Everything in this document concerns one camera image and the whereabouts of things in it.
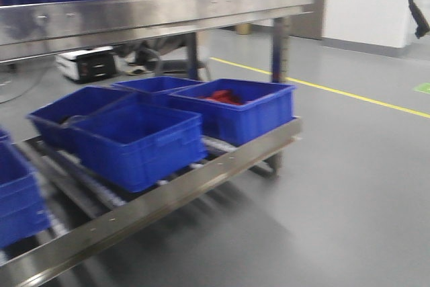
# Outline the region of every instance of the floor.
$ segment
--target floor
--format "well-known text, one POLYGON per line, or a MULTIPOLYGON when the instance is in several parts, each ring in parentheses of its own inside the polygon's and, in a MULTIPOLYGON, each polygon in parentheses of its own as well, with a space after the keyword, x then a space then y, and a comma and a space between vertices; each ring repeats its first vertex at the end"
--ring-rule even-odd
MULTIPOLYGON (((267 34, 217 30, 209 47, 216 78, 269 80, 267 34)), ((45 286, 428 286, 430 96, 413 88, 430 62, 299 38, 291 49, 290 76, 308 84, 295 97, 304 132, 279 177, 237 176, 45 286)), ((77 88, 49 60, 31 64, 40 84, 0 105, 17 140, 34 135, 25 113, 77 88)))

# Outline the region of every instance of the red cloth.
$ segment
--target red cloth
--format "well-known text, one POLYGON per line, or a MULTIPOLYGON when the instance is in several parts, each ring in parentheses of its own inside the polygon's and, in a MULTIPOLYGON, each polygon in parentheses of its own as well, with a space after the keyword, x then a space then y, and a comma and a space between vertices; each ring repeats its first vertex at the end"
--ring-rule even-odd
POLYGON ((215 91, 210 97, 204 97, 203 99, 222 102, 224 104, 233 104, 236 106, 243 105, 240 97, 235 95, 232 90, 218 90, 215 91))

